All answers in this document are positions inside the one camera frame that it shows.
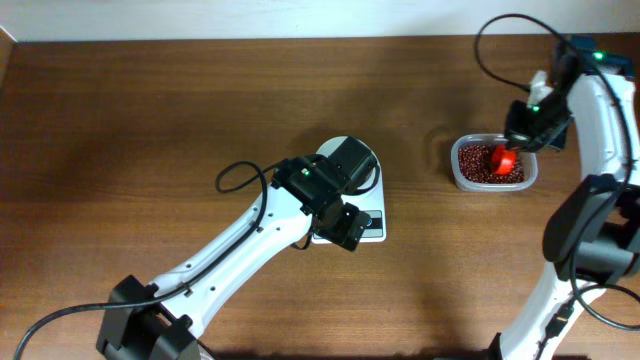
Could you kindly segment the red measuring scoop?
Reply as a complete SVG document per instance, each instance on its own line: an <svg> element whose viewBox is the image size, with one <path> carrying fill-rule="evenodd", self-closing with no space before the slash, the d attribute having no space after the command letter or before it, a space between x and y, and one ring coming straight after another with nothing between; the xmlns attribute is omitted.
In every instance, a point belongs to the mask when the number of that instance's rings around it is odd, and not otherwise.
<svg viewBox="0 0 640 360"><path fill-rule="evenodd" d="M498 145L491 155L491 171L495 175L509 175L515 166L516 160L517 153L515 151L508 150L505 145Z"/></svg>

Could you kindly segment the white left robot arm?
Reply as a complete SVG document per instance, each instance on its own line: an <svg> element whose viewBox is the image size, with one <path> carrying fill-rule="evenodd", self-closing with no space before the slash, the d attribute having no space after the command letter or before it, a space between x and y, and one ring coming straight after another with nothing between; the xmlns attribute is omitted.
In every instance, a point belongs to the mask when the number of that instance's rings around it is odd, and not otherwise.
<svg viewBox="0 0 640 360"><path fill-rule="evenodd" d="M351 136L285 159L231 226L196 255L144 285L128 276L110 293L96 342L109 360L210 359L199 338L222 305L266 262L302 237L348 251L371 220L361 200L377 187L374 152Z"/></svg>

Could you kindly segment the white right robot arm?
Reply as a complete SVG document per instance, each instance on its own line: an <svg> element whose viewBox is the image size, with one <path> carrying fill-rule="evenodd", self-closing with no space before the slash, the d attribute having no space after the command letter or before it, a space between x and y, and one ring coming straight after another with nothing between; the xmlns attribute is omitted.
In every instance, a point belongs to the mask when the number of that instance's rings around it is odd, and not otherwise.
<svg viewBox="0 0 640 360"><path fill-rule="evenodd" d="M639 271L639 135L633 65L589 37L562 37L549 73L509 109L508 148L563 149L576 126L582 180L544 230L544 270L525 308L497 334L490 359L550 359L582 313L614 328L591 304Z"/></svg>

